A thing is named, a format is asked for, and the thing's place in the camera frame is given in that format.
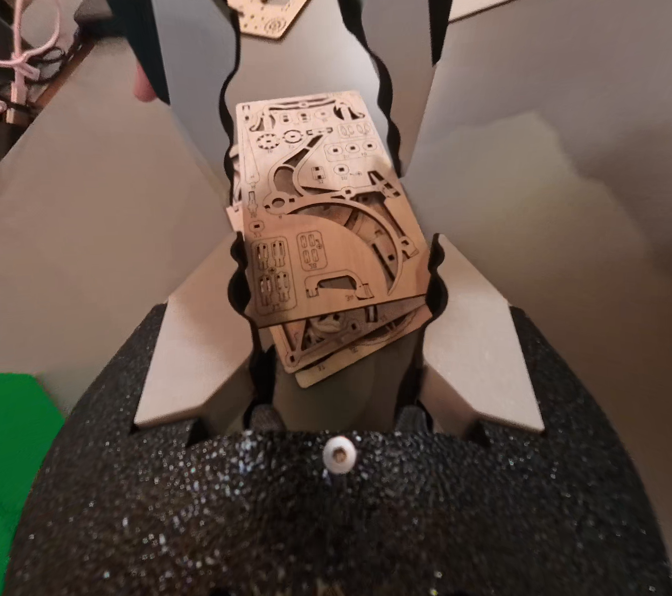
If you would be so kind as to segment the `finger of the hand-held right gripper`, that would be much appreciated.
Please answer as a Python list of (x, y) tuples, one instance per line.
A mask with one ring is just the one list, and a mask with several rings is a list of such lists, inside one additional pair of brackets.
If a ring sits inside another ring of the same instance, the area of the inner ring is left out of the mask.
[(337, 0), (345, 28), (374, 70), (379, 133), (398, 176), (408, 169), (435, 74), (429, 0)]
[(235, 12), (226, 0), (150, 0), (172, 116), (223, 209), (233, 126), (224, 95), (239, 65)]

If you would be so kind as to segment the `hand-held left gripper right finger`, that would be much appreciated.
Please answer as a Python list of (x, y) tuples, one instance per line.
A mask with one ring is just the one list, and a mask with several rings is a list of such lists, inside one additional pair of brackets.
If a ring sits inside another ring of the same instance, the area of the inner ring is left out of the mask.
[(419, 400), (434, 430), (465, 436), (488, 421), (544, 432), (509, 302), (444, 235), (432, 250), (432, 278), (447, 299), (424, 330)]

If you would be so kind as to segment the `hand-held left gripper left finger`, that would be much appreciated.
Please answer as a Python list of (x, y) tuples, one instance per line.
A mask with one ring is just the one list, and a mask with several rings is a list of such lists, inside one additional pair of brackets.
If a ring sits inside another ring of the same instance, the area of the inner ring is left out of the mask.
[(253, 334), (229, 300), (236, 238), (225, 236), (169, 296), (134, 417), (140, 429), (190, 419), (208, 432), (242, 429)]

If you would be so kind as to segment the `green plastic bin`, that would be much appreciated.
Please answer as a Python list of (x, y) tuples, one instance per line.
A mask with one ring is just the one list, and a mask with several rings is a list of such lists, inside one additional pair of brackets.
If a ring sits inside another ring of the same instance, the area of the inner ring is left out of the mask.
[(32, 483), (63, 422), (35, 377), (1, 374), (1, 572)]

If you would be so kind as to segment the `person's right hand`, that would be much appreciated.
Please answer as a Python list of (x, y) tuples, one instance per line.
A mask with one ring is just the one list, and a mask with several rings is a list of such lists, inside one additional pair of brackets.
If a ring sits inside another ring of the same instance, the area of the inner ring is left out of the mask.
[(152, 84), (139, 62), (136, 63), (133, 95), (141, 103), (151, 103), (157, 98)]

